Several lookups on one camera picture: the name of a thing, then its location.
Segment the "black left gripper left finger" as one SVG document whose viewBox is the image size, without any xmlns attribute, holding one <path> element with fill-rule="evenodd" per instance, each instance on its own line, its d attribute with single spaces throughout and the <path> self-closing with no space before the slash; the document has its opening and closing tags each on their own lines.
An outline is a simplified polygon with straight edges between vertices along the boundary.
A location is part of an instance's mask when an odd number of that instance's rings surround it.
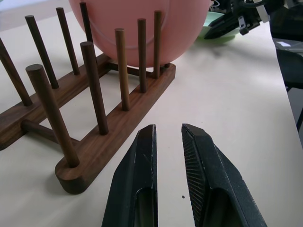
<svg viewBox="0 0 303 227">
<path fill-rule="evenodd" d="M 101 227 L 158 227 L 157 192 L 156 126 L 150 124 L 114 172 Z"/>
</svg>

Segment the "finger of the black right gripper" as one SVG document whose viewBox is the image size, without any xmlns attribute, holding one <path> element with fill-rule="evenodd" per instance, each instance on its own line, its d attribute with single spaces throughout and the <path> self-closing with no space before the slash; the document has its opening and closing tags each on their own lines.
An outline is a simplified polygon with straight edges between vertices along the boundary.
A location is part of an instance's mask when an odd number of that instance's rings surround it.
<svg viewBox="0 0 303 227">
<path fill-rule="evenodd" d="M 231 26 L 233 24 L 233 13 L 223 14 L 210 23 L 210 26 Z"/>
<path fill-rule="evenodd" d="M 237 18 L 233 18 L 233 24 L 231 26 L 210 26 L 210 30 L 205 34 L 204 39 L 211 40 L 219 38 L 236 28 L 239 28 L 239 22 Z"/>
</svg>

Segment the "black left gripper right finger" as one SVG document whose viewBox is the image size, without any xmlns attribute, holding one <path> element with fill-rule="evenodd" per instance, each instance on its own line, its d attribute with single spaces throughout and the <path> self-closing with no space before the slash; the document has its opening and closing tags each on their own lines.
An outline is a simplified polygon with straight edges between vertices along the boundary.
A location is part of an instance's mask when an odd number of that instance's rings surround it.
<svg viewBox="0 0 303 227">
<path fill-rule="evenodd" d="M 267 227 L 235 165 L 201 128 L 181 128 L 195 227 Z"/>
</svg>

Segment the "light green plate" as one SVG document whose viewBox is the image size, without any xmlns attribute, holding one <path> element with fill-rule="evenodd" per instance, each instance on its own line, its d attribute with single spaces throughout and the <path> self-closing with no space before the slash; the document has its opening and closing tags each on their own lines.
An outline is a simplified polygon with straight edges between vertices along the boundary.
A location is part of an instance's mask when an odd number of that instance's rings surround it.
<svg viewBox="0 0 303 227">
<path fill-rule="evenodd" d="M 211 29 L 211 27 L 209 26 L 214 20 L 218 19 L 219 17 L 221 17 L 223 15 L 223 13 L 218 13 L 218 12 L 208 12 L 205 22 L 204 22 L 204 26 L 199 34 L 199 36 L 197 37 L 196 41 L 197 42 L 204 42 L 204 43 L 213 43 L 213 44 L 223 44 L 226 42 L 229 42 L 231 40 L 233 40 L 235 38 L 235 36 L 237 34 L 240 33 L 240 29 L 236 28 L 230 32 L 228 32 L 227 34 L 219 37 L 219 38 L 215 38 L 215 39 L 205 39 L 205 35 L 206 33 Z"/>
</svg>

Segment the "dark wooden dish rack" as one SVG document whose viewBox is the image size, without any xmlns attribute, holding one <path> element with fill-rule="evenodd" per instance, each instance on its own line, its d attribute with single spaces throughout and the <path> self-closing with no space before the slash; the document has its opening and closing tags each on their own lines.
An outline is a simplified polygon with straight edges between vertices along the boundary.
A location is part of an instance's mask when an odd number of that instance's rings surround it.
<svg viewBox="0 0 303 227">
<path fill-rule="evenodd" d="M 62 188 L 70 194 L 83 193 L 104 169 L 113 155 L 133 132 L 144 116 L 175 78 L 174 64 L 160 63 L 162 12 L 153 14 L 153 72 L 146 70 L 145 20 L 138 20 L 139 67 L 126 65 L 126 47 L 122 29 L 116 30 L 117 61 L 105 54 L 95 55 L 87 6 L 80 4 L 87 35 L 81 50 L 84 65 L 78 66 L 63 8 L 58 8 L 72 72 L 58 79 L 53 71 L 34 16 L 26 17 L 28 27 L 42 60 L 26 68 L 35 93 L 29 95 L 15 65 L 0 39 L 0 61 L 10 77 L 20 102 L 0 113 L 0 151 L 7 149 L 25 134 L 32 132 L 58 143 L 64 158 L 55 167 Z M 115 70 L 119 74 L 121 103 L 105 114 L 99 80 Z M 60 113 L 60 107 L 84 89 L 91 90 L 98 124 L 82 140 L 72 139 Z"/>
</svg>

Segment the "pink plastic bowl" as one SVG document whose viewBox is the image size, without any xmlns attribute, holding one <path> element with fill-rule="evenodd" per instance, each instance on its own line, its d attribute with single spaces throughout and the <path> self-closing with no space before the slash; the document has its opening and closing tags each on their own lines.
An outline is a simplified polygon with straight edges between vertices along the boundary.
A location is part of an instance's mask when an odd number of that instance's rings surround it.
<svg viewBox="0 0 303 227">
<path fill-rule="evenodd" d="M 115 29 L 125 31 L 127 64 L 137 67 L 139 19 L 146 20 L 146 64 L 153 66 L 154 12 L 161 11 L 160 64 L 172 62 L 194 43 L 203 28 L 211 0 L 68 0 L 84 27 L 80 3 L 87 6 L 94 44 L 117 58 Z"/>
</svg>

